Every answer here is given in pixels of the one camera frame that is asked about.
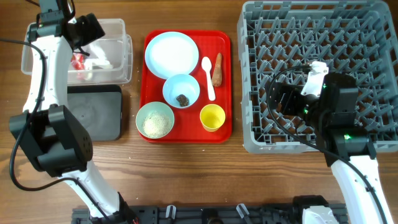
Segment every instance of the red tray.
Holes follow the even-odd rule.
[[[148,43],[155,36],[169,31],[188,35],[198,46],[199,61],[191,75],[197,79],[200,85],[199,99],[192,106],[183,110],[170,106],[174,112],[175,123],[171,132],[165,137],[149,139],[143,135],[141,136],[146,141],[162,143],[221,143],[226,141],[232,133],[231,42],[229,37],[223,32],[213,30],[155,30],[146,37],[144,52]],[[210,101],[207,95],[206,73],[201,69],[201,60],[203,57],[210,58],[212,64],[211,74],[213,74],[214,64],[219,52],[223,54],[223,82],[221,86],[215,87],[216,100]],[[140,108],[153,101],[166,103],[162,94],[165,80],[151,73],[145,61],[142,66],[141,82]],[[226,113],[224,125],[213,133],[209,133],[203,128],[199,118],[201,109],[211,103],[220,105]]]

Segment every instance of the green light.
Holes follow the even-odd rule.
[[[345,135],[344,135],[344,139],[345,139],[345,140],[349,140],[349,139],[352,139],[352,137],[351,137],[350,135],[348,135],[348,134],[345,134]]]

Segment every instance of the light green bowl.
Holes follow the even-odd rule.
[[[150,138],[150,139],[158,139],[158,138],[149,137],[145,133],[144,128],[142,127],[142,124],[143,124],[145,118],[149,114],[151,114],[151,113],[153,113],[155,111],[158,111],[159,113],[162,113],[162,114],[166,115],[170,119],[170,122],[172,123],[171,126],[170,126],[170,130],[167,131],[167,133],[165,135],[160,136],[158,138],[162,138],[162,137],[166,136],[173,129],[173,126],[174,126],[174,113],[173,113],[172,109],[169,106],[167,106],[165,103],[161,103],[161,102],[151,102],[151,103],[145,104],[137,113],[136,125],[137,125],[138,131],[143,136],[145,136],[147,138]]]

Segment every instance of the wood grain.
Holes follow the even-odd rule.
[[[132,37],[134,69],[123,85],[124,133],[115,142],[94,143],[94,161],[105,179],[130,205],[259,205],[290,202],[296,195],[323,195],[344,202],[339,186],[317,152],[298,155],[254,155],[243,148],[242,84],[236,23],[244,1],[94,1],[76,0],[77,14],[121,18]],[[398,3],[389,1],[393,18]],[[0,37],[22,40],[38,8],[23,1],[0,1]],[[143,44],[155,29],[221,30],[232,42],[233,134],[224,144],[149,144],[135,128]],[[41,192],[23,192],[10,181],[8,163],[15,142],[8,129],[10,116],[21,113],[30,76],[23,75],[22,46],[0,43],[0,222],[69,223],[73,208],[84,203],[65,184]],[[379,154],[384,193],[398,221],[398,153]],[[23,152],[17,155],[19,180],[28,186],[51,181],[36,172]]]

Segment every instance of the white plate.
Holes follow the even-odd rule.
[[[199,60],[194,41],[179,32],[165,32],[153,38],[145,51],[148,69],[159,78],[190,74]]]

